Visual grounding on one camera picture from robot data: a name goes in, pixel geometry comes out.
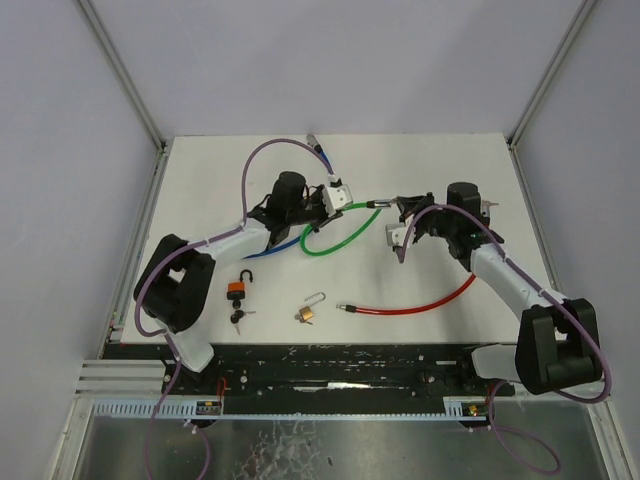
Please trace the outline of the brass padlock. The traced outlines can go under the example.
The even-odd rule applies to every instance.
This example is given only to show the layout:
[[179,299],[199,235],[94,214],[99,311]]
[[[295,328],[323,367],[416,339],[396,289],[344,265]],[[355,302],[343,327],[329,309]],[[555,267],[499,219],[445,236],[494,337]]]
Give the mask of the brass padlock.
[[294,318],[301,324],[312,325],[314,317],[313,307],[326,299],[324,292],[317,292],[304,300],[304,305],[298,310]]

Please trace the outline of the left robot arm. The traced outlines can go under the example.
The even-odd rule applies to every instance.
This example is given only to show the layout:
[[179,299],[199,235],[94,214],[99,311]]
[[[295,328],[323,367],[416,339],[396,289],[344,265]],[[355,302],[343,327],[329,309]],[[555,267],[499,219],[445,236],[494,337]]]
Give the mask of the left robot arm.
[[228,230],[193,243],[174,234],[163,237],[134,288],[136,329],[145,338],[163,336],[177,362],[203,371],[214,348],[198,322],[214,272],[272,250],[293,226],[320,229],[352,203],[349,187],[335,175],[311,188],[303,175],[285,171],[263,201]]

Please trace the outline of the green cable lock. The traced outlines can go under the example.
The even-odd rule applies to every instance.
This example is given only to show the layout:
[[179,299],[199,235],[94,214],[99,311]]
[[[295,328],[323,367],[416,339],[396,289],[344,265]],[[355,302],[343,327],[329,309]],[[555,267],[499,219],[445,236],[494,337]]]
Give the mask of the green cable lock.
[[389,208],[384,202],[358,201],[348,206],[344,214],[345,226],[329,227],[328,233],[316,232],[311,226],[305,227],[298,241],[301,252],[309,258],[326,258],[353,246]]

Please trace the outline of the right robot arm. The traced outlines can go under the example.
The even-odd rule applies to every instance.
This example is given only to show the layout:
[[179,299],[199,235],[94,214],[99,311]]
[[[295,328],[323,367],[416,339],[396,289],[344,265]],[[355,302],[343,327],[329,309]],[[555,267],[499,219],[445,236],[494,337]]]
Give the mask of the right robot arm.
[[392,202],[399,221],[387,226],[386,236],[400,261],[423,236],[443,239],[451,257],[488,285],[519,322],[515,343],[471,351],[478,377],[519,383],[536,395],[604,378],[593,305],[542,286],[513,260],[490,226],[493,204],[481,197],[477,185],[450,184],[443,204],[431,193]]

